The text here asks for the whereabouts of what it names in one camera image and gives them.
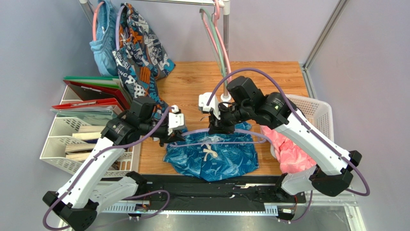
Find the blue shark print shorts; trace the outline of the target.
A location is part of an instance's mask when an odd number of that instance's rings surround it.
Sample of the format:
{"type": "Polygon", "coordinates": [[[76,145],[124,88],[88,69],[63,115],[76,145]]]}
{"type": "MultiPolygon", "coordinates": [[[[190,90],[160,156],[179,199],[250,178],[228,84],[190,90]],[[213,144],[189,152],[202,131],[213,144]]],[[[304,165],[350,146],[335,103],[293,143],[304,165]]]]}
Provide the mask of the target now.
{"type": "Polygon", "coordinates": [[[182,175],[209,182],[239,177],[259,168],[254,144],[166,147],[163,161],[182,175]]]}

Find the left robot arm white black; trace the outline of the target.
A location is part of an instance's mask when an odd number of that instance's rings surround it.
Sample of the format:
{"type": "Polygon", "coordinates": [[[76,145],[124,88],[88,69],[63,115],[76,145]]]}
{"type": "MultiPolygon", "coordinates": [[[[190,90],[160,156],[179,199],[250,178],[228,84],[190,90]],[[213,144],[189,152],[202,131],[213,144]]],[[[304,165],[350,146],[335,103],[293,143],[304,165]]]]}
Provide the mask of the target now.
{"type": "Polygon", "coordinates": [[[98,183],[112,164],[128,149],[149,137],[158,138],[160,144],[183,141],[186,127],[185,116],[176,106],[170,106],[158,121],[154,112],[156,102],[150,97],[133,100],[130,108],[108,121],[91,154],[78,171],[59,190],[48,191],[43,202],[48,210],[43,217],[43,226],[50,213],[56,214],[68,228],[76,231],[88,229],[96,217],[106,208],[121,200],[136,200],[147,196],[146,179],[135,171],[102,189],[98,183]]]}

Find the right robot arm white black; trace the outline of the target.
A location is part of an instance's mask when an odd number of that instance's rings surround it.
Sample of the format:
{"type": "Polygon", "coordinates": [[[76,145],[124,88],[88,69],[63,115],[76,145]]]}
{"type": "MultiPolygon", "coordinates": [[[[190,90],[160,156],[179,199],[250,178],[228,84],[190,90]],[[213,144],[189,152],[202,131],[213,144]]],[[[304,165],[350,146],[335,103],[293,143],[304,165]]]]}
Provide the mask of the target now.
{"type": "Polygon", "coordinates": [[[210,114],[209,134],[232,134],[236,124],[253,120],[286,136],[316,162],[307,170],[282,174],[275,184],[279,190],[289,195],[317,190],[336,197],[348,189],[352,171],[362,158],[358,151],[349,152],[337,146],[311,125],[284,94],[265,95],[248,77],[232,80],[227,90],[234,100],[227,106],[213,92],[199,96],[199,109],[210,114]]]}

